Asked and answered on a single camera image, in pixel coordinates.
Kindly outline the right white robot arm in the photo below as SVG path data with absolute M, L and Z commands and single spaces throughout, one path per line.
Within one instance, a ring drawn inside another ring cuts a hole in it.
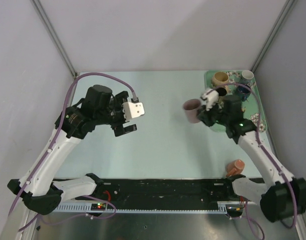
M 214 124 L 226 128 L 232 139 L 252 160 L 260 172 L 263 183 L 245 176 L 234 177 L 224 187 L 224 196 L 234 201 L 239 196 L 258 204 L 267 220 L 274 223 L 306 212 L 306 180 L 296 178 L 287 170 L 259 139 L 254 123 L 244 118 L 241 100 L 224 97 L 219 107 L 216 97 L 203 96 L 205 104 L 197 111 L 197 118 L 206 126 Z

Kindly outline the salmon pink mug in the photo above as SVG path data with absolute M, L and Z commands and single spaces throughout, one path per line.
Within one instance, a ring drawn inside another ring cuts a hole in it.
M 226 166 L 226 177 L 241 174 L 245 168 L 245 163 L 241 159 L 232 161 Z

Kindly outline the blue mug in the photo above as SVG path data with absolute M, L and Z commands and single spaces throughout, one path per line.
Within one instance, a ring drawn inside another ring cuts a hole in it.
M 250 96 L 251 92 L 248 86 L 241 84 L 237 86 L 235 94 L 241 99 L 242 102 L 245 102 Z

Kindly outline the grey mug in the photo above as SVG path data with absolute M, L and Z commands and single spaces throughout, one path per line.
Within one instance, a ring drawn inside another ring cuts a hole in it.
M 244 85 L 249 85 L 254 78 L 254 73 L 250 70 L 243 70 L 241 72 L 240 83 Z

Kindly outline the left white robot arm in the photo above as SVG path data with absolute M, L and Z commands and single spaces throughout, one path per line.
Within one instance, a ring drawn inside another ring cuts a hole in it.
M 20 179 L 11 179 L 8 189 L 18 195 L 24 205 L 40 215 L 47 215 L 67 200 L 90 196 L 97 200 L 103 196 L 103 181 L 93 173 L 80 178 L 56 181 L 55 174 L 72 150 L 95 130 L 109 125 L 116 137 L 137 130 L 135 124 L 124 126 L 145 114 L 143 103 L 128 100 L 128 92 L 117 95 L 102 85 L 91 86 L 84 98 L 69 106 L 55 122 L 49 143 Z

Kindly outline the beige wooden mug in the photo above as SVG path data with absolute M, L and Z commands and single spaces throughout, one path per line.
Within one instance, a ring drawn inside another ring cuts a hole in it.
M 214 87 L 227 84 L 228 82 L 229 82 L 229 76 L 227 75 L 226 72 L 222 71 L 216 72 L 211 79 L 211 83 Z

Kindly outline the mauve purple mug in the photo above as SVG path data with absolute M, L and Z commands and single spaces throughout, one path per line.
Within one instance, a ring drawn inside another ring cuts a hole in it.
M 197 118 L 198 109 L 201 107 L 199 99 L 190 99 L 183 103 L 183 110 L 188 122 L 191 124 L 197 124 L 200 120 Z

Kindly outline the black striped mug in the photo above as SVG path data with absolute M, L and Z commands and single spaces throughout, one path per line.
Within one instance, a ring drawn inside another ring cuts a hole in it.
M 224 96 L 227 95 L 227 90 L 226 90 L 225 87 L 219 87 L 219 88 L 216 89 L 216 91 L 217 91 L 217 93 L 219 95 L 219 98 L 224 97 Z

